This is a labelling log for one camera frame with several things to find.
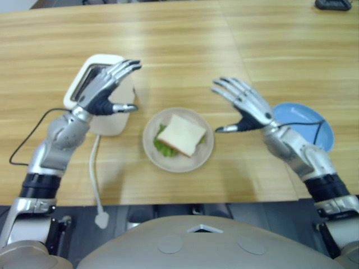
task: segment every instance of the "white plate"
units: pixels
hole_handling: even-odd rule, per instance
[[[206,142],[197,145],[196,152],[192,157],[186,157],[178,153],[174,157],[165,157],[157,151],[153,144],[160,124],[168,125],[172,115],[178,115],[192,123],[196,123],[206,129]],[[184,173],[200,167],[207,161],[214,146],[214,135],[208,122],[197,112],[188,108],[168,108],[157,113],[147,123],[142,136],[145,152],[150,160],[158,167],[173,173]]]

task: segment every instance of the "robotic arm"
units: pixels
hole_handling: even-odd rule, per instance
[[[137,110],[134,104],[112,104],[108,98],[140,61],[126,60],[102,69],[84,89],[71,112],[48,127],[46,139],[36,148],[19,197],[15,198],[0,236],[0,249],[21,240],[46,243],[56,207],[56,193],[73,152],[90,128],[94,115]]]
[[[277,122],[268,103],[244,81],[221,77],[214,83],[222,89],[213,87],[212,91],[230,101],[243,116],[238,123],[219,127],[216,132],[261,129],[268,150],[296,172],[312,195],[319,215],[327,218],[319,230],[332,257],[343,253],[345,246],[358,244],[359,201],[348,192],[328,154]]]

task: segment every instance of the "wooden table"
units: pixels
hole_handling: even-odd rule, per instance
[[[53,8],[0,17],[0,204],[18,195],[25,167],[8,157],[62,98],[86,58],[139,58],[136,104],[118,137],[103,137],[97,173],[105,204],[282,201],[306,197],[300,180],[267,152],[258,131],[216,134],[201,168],[171,174],[146,157],[141,134],[156,112],[184,106],[215,128],[240,119],[210,93],[222,75],[252,84],[271,105],[297,101],[332,125],[331,156],[353,193],[358,185],[358,8],[321,12],[311,1],[193,1]],[[28,161],[47,119],[16,156]],[[59,205],[93,205],[88,158],[94,135],[75,152]]]

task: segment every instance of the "blue plate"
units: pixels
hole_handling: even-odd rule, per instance
[[[319,122],[324,118],[315,110],[298,103],[283,103],[276,105],[273,109],[274,118],[281,123],[290,122]],[[309,143],[314,142],[318,125],[291,125]],[[328,122],[324,122],[318,133],[316,146],[329,152],[334,145],[334,132]]]

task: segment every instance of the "white bread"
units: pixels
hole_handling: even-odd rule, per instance
[[[172,115],[169,125],[157,139],[187,157],[191,157],[205,132],[206,129],[202,126]]]

